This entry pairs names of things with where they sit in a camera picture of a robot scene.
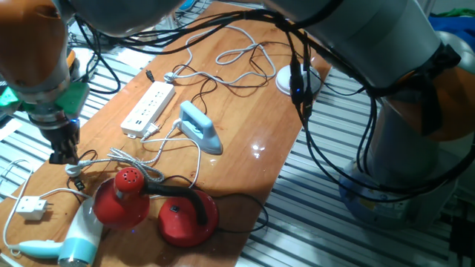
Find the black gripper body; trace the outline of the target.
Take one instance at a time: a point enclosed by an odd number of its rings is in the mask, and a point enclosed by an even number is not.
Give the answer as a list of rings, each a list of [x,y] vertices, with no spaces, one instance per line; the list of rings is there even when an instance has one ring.
[[[50,142],[53,154],[76,155],[80,130],[78,119],[40,122],[39,129],[42,136]]]

